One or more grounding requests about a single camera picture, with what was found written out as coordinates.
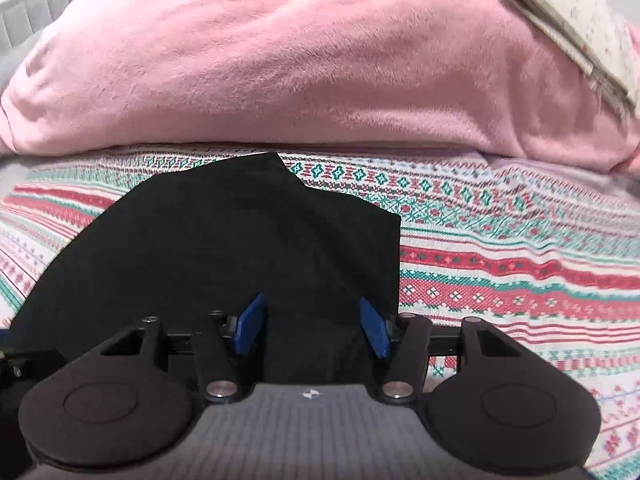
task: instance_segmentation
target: patterned bedspread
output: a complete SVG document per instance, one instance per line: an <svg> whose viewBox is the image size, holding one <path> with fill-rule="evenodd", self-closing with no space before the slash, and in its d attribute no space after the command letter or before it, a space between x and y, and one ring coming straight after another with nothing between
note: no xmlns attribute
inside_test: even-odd
<svg viewBox="0 0 640 480"><path fill-rule="evenodd" d="M0 204L4 323L56 254L136 184L247 153L135 146L36 167ZM587 467L607 480L640 474L638 185L475 153L281 156L308 186L402 217L401 311L441 324L481 316L533 349L600 403ZM428 383L453 373L455 359L434 359Z"/></svg>

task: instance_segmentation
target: round black pad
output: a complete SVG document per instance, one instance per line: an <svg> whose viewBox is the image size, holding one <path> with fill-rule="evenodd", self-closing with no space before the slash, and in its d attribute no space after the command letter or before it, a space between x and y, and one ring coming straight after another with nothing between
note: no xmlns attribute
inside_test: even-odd
<svg viewBox="0 0 640 480"><path fill-rule="evenodd" d="M143 360L103 358L92 373L78 368L83 359L35 386L20 406L20 430L41 460L78 468L127 465L184 434L193 417L186 388Z"/></svg>
<svg viewBox="0 0 640 480"><path fill-rule="evenodd" d="M590 394L534 355L478 357L431 394L434 438L464 462L500 474L583 465L600 429Z"/></svg>

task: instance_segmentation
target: pink fleece blanket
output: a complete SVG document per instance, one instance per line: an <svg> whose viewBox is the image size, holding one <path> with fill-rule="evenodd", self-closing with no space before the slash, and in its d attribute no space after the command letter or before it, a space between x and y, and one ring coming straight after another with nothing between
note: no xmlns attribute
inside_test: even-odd
<svg viewBox="0 0 640 480"><path fill-rule="evenodd" d="M502 0L74 0L1 99L5 150L463 145L609 171L623 123Z"/></svg>

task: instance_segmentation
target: black fabric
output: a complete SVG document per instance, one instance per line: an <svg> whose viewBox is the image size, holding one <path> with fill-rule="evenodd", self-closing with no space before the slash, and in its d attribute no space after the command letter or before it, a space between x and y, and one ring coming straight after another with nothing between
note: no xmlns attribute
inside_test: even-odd
<svg viewBox="0 0 640 480"><path fill-rule="evenodd" d="M213 309L269 303L264 380L370 378L359 298L398 310L399 217L311 189L275 153L154 176L44 272L8 343L74 359L132 322L185 327Z"/></svg>

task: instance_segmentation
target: logo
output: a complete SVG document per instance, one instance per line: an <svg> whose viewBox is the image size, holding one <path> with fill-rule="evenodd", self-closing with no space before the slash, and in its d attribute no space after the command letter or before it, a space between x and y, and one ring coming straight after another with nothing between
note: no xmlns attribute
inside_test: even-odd
<svg viewBox="0 0 640 480"><path fill-rule="evenodd" d="M317 399L321 395L322 395L321 392L313 388L309 388L308 390L305 390L304 392L302 392L302 396L305 397L305 399L309 399L309 400Z"/></svg>

